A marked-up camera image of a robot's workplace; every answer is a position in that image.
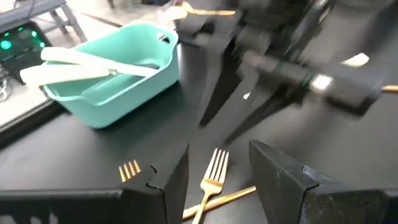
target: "fork tines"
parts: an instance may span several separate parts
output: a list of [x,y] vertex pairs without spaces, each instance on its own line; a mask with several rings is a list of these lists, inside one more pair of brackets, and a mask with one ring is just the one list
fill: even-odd
[[228,156],[229,152],[215,149],[204,178],[223,183],[228,165]]
[[122,182],[129,180],[131,177],[134,177],[138,173],[141,172],[138,163],[136,160],[133,162],[129,161],[121,166],[119,166],[120,177],[122,178]]

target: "metal stand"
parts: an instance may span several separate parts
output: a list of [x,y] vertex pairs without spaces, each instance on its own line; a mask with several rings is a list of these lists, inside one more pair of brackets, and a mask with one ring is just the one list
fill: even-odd
[[[63,21],[61,17],[55,12],[56,9],[61,8],[65,13],[67,20]],[[63,34],[67,33],[65,26],[72,26],[81,42],[86,42],[87,38],[77,23],[76,17],[73,15],[66,0],[36,0],[36,3],[31,6],[22,6],[16,9],[0,14],[0,32],[17,27],[24,24],[26,21],[49,12],[55,21],[55,25],[49,27],[43,32],[50,32],[55,29],[60,29]]]
[[109,4],[109,6],[110,6],[111,9],[114,9],[113,0],[108,0],[108,4]]

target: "fork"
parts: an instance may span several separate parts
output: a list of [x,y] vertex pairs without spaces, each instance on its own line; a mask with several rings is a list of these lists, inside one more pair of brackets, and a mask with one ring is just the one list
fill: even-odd
[[119,172],[120,172],[120,177],[122,178],[122,182],[125,182],[129,180],[131,177],[134,177],[135,175],[140,173],[141,169],[139,168],[137,161],[133,160],[132,162],[129,161],[128,163],[119,166]]
[[192,224],[199,224],[203,209],[211,196],[221,193],[224,185],[226,167],[228,164],[229,152],[214,150],[213,157],[207,167],[206,174],[200,183],[200,188],[205,192],[201,201],[199,211],[195,215]]

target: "white plastic handle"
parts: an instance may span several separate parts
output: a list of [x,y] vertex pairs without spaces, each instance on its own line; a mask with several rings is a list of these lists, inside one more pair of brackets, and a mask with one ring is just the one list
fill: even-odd
[[77,50],[66,49],[63,47],[45,47],[41,53],[42,60],[51,60],[57,62],[73,63],[78,65],[101,66],[118,72],[150,77],[157,73],[156,69],[136,65],[126,65],[106,58],[86,54]]
[[369,61],[369,59],[370,58],[366,54],[360,53],[348,60],[345,60],[344,62],[342,62],[342,64],[353,68],[359,68],[364,64],[366,64]]
[[107,68],[87,65],[38,65],[20,71],[22,81],[30,87],[105,77],[109,75]]

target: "gold spoon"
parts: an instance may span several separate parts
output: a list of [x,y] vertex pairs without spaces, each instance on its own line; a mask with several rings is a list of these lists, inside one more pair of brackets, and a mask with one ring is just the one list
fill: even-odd
[[173,19],[183,19],[187,17],[188,14],[232,16],[235,14],[235,11],[194,9],[185,1],[177,1],[174,3],[174,6],[169,8],[168,14],[172,15],[171,17]]

